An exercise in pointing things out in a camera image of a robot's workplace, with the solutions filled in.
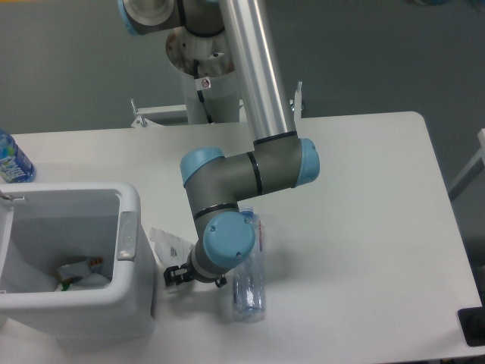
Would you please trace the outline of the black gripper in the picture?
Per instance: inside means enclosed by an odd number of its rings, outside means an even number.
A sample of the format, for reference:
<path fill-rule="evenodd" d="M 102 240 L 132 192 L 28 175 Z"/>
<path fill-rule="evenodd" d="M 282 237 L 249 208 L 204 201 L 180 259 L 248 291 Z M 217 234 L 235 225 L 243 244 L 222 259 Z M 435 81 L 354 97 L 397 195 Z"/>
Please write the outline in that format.
<path fill-rule="evenodd" d="M 194 280 L 194 268 L 191 262 L 182 265 L 173 265 L 164 270 L 165 287 L 173 287 L 182 283 Z M 220 277 L 214 281 L 216 287 L 223 287 L 227 284 L 226 277 Z"/>

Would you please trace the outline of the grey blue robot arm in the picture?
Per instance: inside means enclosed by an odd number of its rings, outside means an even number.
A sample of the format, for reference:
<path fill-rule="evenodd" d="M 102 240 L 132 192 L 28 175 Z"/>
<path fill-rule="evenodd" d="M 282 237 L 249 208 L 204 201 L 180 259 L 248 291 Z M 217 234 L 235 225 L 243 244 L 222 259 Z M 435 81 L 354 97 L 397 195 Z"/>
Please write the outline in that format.
<path fill-rule="evenodd" d="M 297 134 L 262 1 L 120 1 L 127 30 L 146 35 L 169 30 L 166 53 L 194 89 L 201 119 L 221 120 L 211 102 L 216 79 L 234 75 L 253 138 L 252 151 L 226 157 L 217 147 L 187 153 L 180 162 L 198 240 L 164 281 L 225 285 L 255 245 L 239 202 L 314 181 L 320 160 L 313 142 Z"/>

